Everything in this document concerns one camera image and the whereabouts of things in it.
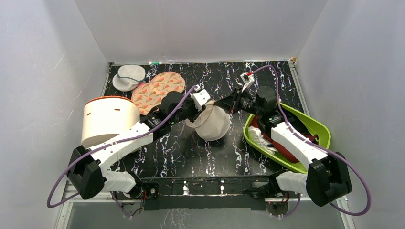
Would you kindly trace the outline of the white mesh laundry bag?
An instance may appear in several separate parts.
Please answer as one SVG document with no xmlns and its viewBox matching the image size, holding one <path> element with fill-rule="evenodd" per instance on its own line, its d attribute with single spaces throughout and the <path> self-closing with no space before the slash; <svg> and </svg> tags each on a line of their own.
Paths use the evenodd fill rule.
<svg viewBox="0 0 405 229">
<path fill-rule="evenodd" d="M 229 114 L 215 106 L 214 102 L 215 100 L 210 100 L 205 105 L 205 110 L 194 122 L 189 119 L 185 120 L 185 124 L 193 128 L 197 135 L 205 141 L 216 141 L 224 137 L 230 128 Z"/>
</svg>

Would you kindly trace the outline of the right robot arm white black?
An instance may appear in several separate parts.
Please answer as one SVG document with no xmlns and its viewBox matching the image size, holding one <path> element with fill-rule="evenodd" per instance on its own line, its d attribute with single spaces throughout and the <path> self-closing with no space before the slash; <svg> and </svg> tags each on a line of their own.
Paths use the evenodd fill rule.
<svg viewBox="0 0 405 229">
<path fill-rule="evenodd" d="M 269 179 L 269 192 L 276 198 L 287 191 L 305 194 L 322 207 L 350 193 L 352 183 L 347 165 L 293 129 L 295 115 L 286 116 L 277 93 L 272 87 L 262 86 L 255 96 L 241 88 L 214 103 L 231 114 L 243 110 L 257 116 L 257 125 L 273 141 L 289 151 L 306 169 L 307 173 L 277 172 Z"/>
</svg>

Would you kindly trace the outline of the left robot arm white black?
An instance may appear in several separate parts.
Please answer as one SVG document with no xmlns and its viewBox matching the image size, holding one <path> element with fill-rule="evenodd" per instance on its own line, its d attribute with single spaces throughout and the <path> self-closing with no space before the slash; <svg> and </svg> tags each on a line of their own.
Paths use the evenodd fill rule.
<svg viewBox="0 0 405 229">
<path fill-rule="evenodd" d="M 114 172 L 110 167 L 171 131 L 173 124 L 194 121 L 211 99 L 205 89 L 186 94 L 169 92 L 161 103 L 123 133 L 88 149 L 77 147 L 66 175 L 82 199 L 104 191 L 122 192 L 138 198 L 145 189 L 141 179 L 130 172 Z"/>
</svg>

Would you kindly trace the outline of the floral mesh laundry bag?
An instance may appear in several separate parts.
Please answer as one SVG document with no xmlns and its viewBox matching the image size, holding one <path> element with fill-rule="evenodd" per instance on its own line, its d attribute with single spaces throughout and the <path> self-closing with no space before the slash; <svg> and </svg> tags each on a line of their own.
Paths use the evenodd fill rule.
<svg viewBox="0 0 405 229">
<path fill-rule="evenodd" d="M 143 83 L 132 91 L 131 100 L 141 115 L 146 115 L 153 107 L 160 105 L 168 92 L 182 93 L 186 82 L 176 72 L 157 74 L 149 83 Z"/>
</svg>

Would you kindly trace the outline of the small white grey-trimmed laundry bag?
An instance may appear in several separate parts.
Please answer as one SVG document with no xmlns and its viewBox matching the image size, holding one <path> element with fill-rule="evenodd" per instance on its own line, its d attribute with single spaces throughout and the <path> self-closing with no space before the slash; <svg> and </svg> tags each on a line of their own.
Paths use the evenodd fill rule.
<svg viewBox="0 0 405 229">
<path fill-rule="evenodd" d="M 146 71 L 139 65 L 123 65 L 119 67 L 117 74 L 112 79 L 115 89 L 128 92 L 135 89 L 140 83 L 143 83 Z"/>
</svg>

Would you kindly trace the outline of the white lace garment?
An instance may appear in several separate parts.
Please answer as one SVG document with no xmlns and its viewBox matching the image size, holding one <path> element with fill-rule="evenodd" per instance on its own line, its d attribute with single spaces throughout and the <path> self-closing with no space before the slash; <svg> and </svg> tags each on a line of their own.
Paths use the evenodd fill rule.
<svg viewBox="0 0 405 229">
<path fill-rule="evenodd" d="M 260 129 L 257 127 L 248 127 L 248 139 L 254 143 L 254 145 L 258 148 L 258 151 L 260 151 L 262 154 L 274 155 L 277 152 L 272 143 L 264 138 Z"/>
</svg>

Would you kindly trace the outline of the black garment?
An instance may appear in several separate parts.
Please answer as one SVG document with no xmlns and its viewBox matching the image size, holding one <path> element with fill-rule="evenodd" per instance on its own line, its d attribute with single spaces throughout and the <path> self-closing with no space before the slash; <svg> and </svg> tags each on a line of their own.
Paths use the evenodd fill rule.
<svg viewBox="0 0 405 229">
<path fill-rule="evenodd" d="M 299 133 L 301 133 L 303 136 L 308 138 L 313 143 L 316 143 L 318 141 L 319 139 L 318 135 L 317 134 L 312 135 L 296 115 L 294 115 L 292 112 L 284 108 L 283 111 L 288 119 L 288 122 L 294 127 L 295 130 L 297 130 Z"/>
</svg>

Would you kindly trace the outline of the red garment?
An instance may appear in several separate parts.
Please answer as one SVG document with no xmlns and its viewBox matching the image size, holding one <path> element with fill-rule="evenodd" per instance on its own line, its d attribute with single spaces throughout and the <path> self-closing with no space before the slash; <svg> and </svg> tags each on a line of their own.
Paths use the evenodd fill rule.
<svg viewBox="0 0 405 229">
<path fill-rule="evenodd" d="M 257 123 L 257 116 L 254 115 L 253 119 L 251 120 L 249 126 L 254 126 L 259 128 L 258 123 Z M 269 140 L 270 143 L 272 143 L 273 147 L 277 150 L 277 152 L 279 152 L 287 161 L 289 161 L 290 163 L 298 163 L 298 160 L 296 159 L 295 156 L 293 156 L 288 150 L 286 150 L 280 143 L 274 141 L 273 139 L 271 139 L 267 134 L 265 134 L 264 132 L 262 132 L 262 135 L 264 136 L 264 138 L 266 140 Z"/>
</svg>

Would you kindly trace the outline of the white cylindrical basket orange rim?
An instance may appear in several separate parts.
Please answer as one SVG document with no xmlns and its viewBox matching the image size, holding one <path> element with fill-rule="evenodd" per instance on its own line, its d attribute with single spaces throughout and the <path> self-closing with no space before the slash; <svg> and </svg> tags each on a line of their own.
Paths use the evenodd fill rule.
<svg viewBox="0 0 405 229">
<path fill-rule="evenodd" d="M 84 106 L 81 145 L 89 148 L 130 129 L 140 120 L 140 112 L 129 99 L 104 96 Z"/>
</svg>

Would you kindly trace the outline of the green plastic basin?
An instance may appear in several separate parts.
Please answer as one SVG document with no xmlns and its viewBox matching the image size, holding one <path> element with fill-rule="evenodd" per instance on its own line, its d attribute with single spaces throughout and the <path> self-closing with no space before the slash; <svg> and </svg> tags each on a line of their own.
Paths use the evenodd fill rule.
<svg viewBox="0 0 405 229">
<path fill-rule="evenodd" d="M 325 148 L 329 148 L 330 146 L 330 141 L 331 141 L 331 134 L 328 130 L 328 128 L 323 125 L 322 123 L 318 122 L 317 120 L 313 119 L 312 117 L 300 112 L 299 110 L 294 109 L 293 107 L 290 107 L 286 104 L 281 103 L 281 106 L 283 109 L 286 111 L 289 111 L 293 113 L 307 128 L 307 130 L 312 134 L 315 135 L 317 134 L 319 137 L 318 144 L 320 146 L 323 146 Z M 269 154 L 264 148 L 256 144 L 251 138 L 249 137 L 248 134 L 248 128 L 254 119 L 254 114 L 251 114 L 243 128 L 243 134 L 245 137 L 246 142 L 254 148 L 256 151 L 261 153 L 262 155 L 268 157 L 270 160 L 280 164 L 281 166 L 296 172 L 296 173 L 303 173 L 306 174 L 307 171 L 305 167 L 301 163 L 291 163 L 289 162 L 286 158 L 284 158 L 279 152 L 275 152 L 273 155 Z"/>
</svg>

